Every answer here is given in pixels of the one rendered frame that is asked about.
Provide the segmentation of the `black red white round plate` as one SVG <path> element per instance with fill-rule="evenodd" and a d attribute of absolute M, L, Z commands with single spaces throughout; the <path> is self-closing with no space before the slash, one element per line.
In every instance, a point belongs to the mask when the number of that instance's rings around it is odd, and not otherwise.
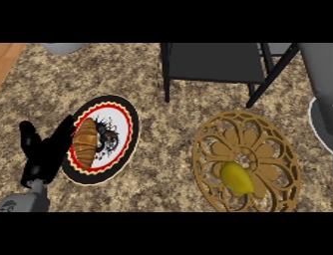
<path fill-rule="evenodd" d="M 89 164 L 79 161 L 73 145 L 62 162 L 64 173 L 80 185 L 110 180 L 123 170 L 136 150 L 141 121 L 136 108 L 126 98 L 114 95 L 93 98 L 74 113 L 73 138 L 86 118 L 96 123 L 98 146 Z"/>

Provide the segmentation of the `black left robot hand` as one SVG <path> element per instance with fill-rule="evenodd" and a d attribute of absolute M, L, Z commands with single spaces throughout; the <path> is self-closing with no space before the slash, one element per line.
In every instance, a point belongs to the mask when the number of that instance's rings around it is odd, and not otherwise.
<path fill-rule="evenodd" d="M 30 182 L 36 179 L 46 184 L 54 181 L 71 146 L 74 130 L 73 116 L 65 117 L 48 138 L 40 138 L 28 121 L 20 123 L 21 148 L 27 156 L 21 177 L 24 187 L 30 187 Z"/>

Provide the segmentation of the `brown croissant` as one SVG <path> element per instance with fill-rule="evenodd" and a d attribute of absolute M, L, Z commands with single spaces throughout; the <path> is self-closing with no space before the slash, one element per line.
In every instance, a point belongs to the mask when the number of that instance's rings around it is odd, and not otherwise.
<path fill-rule="evenodd" d="M 98 146 L 96 123 L 92 118 L 86 118 L 73 138 L 73 149 L 77 159 L 89 164 L 95 159 Z"/>

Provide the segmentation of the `black tiered shelf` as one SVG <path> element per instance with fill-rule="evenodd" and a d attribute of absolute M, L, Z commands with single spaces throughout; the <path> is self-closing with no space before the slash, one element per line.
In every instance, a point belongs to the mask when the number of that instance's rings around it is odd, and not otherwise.
<path fill-rule="evenodd" d="M 298 52 L 292 43 L 272 63 L 267 43 L 162 43 L 166 102 L 172 80 L 241 83 L 249 87 L 250 109 Z"/>

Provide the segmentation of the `golden round cutout placemat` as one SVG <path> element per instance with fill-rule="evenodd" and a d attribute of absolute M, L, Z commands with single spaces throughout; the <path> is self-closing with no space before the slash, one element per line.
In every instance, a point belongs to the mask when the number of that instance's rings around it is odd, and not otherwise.
<path fill-rule="evenodd" d="M 215 115 L 198 129 L 191 158 L 197 186 L 218 211 L 295 209 L 302 182 L 298 156 L 277 126 L 261 116 L 243 111 Z M 247 171 L 255 186 L 249 194 L 235 193 L 221 181 L 228 161 Z"/>

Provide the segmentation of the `pale grey round container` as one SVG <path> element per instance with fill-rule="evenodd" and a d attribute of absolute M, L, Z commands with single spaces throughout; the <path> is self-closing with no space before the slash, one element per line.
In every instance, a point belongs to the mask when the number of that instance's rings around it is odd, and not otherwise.
<path fill-rule="evenodd" d="M 83 48 L 83 43 L 43 43 L 46 50 L 57 55 L 67 55 Z"/>

